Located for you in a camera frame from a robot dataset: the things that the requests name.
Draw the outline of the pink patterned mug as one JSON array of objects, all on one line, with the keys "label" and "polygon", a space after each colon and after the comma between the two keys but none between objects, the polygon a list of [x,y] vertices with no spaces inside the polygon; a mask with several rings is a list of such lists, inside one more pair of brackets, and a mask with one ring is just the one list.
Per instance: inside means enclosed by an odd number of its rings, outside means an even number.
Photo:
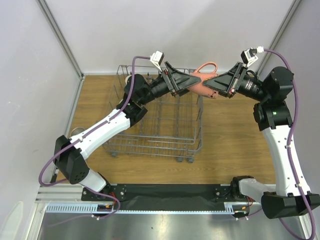
[{"label": "pink patterned mug", "polygon": [[[214,66],[214,70],[212,72],[210,72],[210,73],[201,72],[201,70],[204,67],[209,66],[209,65]],[[218,65],[215,62],[210,61],[210,62],[206,62],[206,63],[202,64],[193,73],[190,74],[191,76],[195,76],[195,77],[200,78],[201,81],[197,84],[194,84],[193,86],[188,87],[187,89],[190,92],[193,92],[199,96],[203,96],[203,97],[206,97],[209,99],[216,99],[218,97],[218,92],[214,89],[211,89],[211,88],[205,86],[203,84],[203,82],[205,80],[216,77],[218,75],[217,69],[218,69]]]}]

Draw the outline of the blue butterfly mug orange inside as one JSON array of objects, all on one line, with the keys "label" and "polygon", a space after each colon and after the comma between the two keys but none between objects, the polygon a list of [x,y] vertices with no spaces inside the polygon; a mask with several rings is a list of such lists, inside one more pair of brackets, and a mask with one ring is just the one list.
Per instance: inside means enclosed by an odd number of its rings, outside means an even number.
[{"label": "blue butterfly mug orange inside", "polygon": [[125,86],[129,86],[131,84],[131,79],[132,79],[132,75],[128,75],[126,78],[125,78]]}]

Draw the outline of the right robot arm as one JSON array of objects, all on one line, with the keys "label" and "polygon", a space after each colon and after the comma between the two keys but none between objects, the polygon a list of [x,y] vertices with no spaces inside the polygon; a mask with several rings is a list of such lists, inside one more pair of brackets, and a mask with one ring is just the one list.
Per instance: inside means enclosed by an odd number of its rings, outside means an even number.
[{"label": "right robot arm", "polygon": [[234,177],[236,185],[230,188],[230,195],[235,201],[248,196],[259,202],[269,219],[302,216],[307,214],[307,207],[313,210],[320,205],[319,194],[311,192],[304,178],[294,139],[289,135],[293,120],[285,100],[293,90],[293,78],[289,69],[277,66],[261,81],[237,62],[228,72],[203,81],[223,97],[238,93],[257,101],[253,116],[269,147],[276,186],[271,188],[251,176]]}]

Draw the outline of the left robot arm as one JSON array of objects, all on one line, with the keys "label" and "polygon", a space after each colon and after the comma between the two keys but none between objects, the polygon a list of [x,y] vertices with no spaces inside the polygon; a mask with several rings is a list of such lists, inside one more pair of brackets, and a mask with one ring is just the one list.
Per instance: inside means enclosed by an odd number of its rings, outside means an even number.
[{"label": "left robot arm", "polygon": [[54,165],[70,184],[91,189],[98,200],[107,199],[108,181],[89,168],[86,162],[89,156],[109,139],[137,124],[148,112],[146,104],[168,93],[184,95],[200,82],[200,77],[181,72],[168,62],[152,83],[132,72],[126,78],[123,99],[105,118],[77,135],[62,135],[56,140]]}]

